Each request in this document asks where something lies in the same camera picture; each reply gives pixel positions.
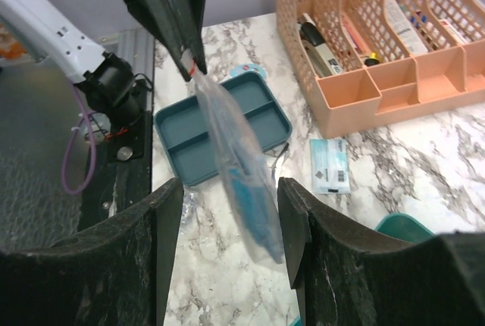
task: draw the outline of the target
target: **screw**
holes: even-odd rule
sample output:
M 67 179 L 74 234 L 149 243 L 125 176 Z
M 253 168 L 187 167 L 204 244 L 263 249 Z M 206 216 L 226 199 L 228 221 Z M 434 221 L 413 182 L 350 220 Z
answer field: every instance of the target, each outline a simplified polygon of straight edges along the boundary
M 118 153 L 116 154 L 116 158 L 118 161 L 127 161 L 133 155 L 133 149 L 129 146 L 122 146 Z

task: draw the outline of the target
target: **blue object in bag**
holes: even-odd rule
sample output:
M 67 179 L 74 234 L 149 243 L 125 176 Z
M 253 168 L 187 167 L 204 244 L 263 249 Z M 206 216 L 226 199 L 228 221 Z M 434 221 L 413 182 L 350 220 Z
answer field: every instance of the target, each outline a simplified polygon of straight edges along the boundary
M 277 241 L 272 229 L 268 227 L 271 223 L 268 211 L 273 210 L 273 204 L 267 204 L 268 200 L 272 200 L 268 195 L 268 190 L 265 187 L 256 187 L 251 185 L 249 188 L 246 184 L 247 175 L 239 168 L 230 170 L 232 177 L 232 190 L 234 192 L 235 200 L 238 202 L 239 214 L 241 220 L 251 234 L 252 239 L 259 245 L 264 247 L 271 255 L 271 258 L 278 264 L 283 262 L 283 247 L 281 242 Z

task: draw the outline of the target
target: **black cable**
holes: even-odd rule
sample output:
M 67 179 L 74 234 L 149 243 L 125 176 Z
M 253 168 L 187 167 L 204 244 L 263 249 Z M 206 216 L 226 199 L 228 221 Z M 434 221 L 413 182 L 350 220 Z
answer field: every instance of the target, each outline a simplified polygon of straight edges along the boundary
M 145 81 L 146 81 L 147 83 L 149 83 L 149 85 L 148 85 L 148 84 L 144 84 L 143 86 L 144 86 L 144 87 L 145 87 L 145 88 L 146 88 L 146 89 L 147 89 L 149 92 L 152 92 L 152 91 L 153 91 L 153 82 L 152 82 L 152 80 L 150 80 L 146 74 L 143 74 L 143 73 L 141 73 L 141 72 L 140 72 L 139 74 L 136 74 L 136 75 L 135 75 L 135 80 L 136 80 L 136 77 L 138 77 L 138 76 L 143 77 L 143 78 L 145 79 Z

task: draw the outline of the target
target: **teal tray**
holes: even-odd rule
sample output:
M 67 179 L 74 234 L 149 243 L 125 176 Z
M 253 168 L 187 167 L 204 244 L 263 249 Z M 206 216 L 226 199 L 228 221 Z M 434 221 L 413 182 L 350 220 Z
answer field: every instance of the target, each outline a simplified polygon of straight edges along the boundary
M 410 243 L 421 243 L 433 237 L 433 233 L 418 220 L 399 213 L 387 215 L 377 225 L 376 231 Z
M 293 321 L 289 326 L 302 326 L 302 320 L 298 317 L 295 321 Z
M 284 143 L 292 126 L 262 77 L 248 72 L 221 84 L 234 97 L 263 152 Z M 217 175 L 214 150 L 195 96 L 161 109 L 155 128 L 174 173 L 187 186 Z

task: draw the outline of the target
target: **gray floor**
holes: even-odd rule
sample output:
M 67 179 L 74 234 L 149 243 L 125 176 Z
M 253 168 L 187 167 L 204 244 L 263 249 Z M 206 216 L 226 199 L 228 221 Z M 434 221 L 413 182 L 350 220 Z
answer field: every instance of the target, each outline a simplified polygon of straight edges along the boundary
M 0 248 L 48 246 L 76 232 L 80 196 L 61 186 L 61 163 L 80 110 L 50 60 L 4 67 L 0 74 Z M 88 146 L 78 138 L 68 182 L 83 180 Z

